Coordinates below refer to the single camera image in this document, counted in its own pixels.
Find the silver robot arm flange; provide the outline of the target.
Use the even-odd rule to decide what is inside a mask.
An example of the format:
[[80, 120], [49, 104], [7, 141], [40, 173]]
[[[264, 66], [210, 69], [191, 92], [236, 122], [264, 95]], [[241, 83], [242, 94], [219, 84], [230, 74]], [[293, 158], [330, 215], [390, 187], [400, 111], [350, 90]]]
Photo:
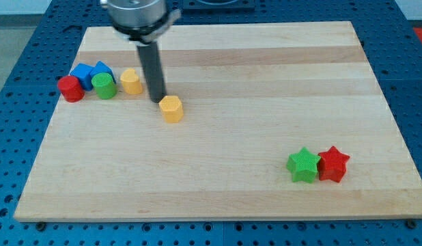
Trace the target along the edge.
[[156, 42], [181, 18], [165, 0], [99, 0], [118, 34], [139, 46]]

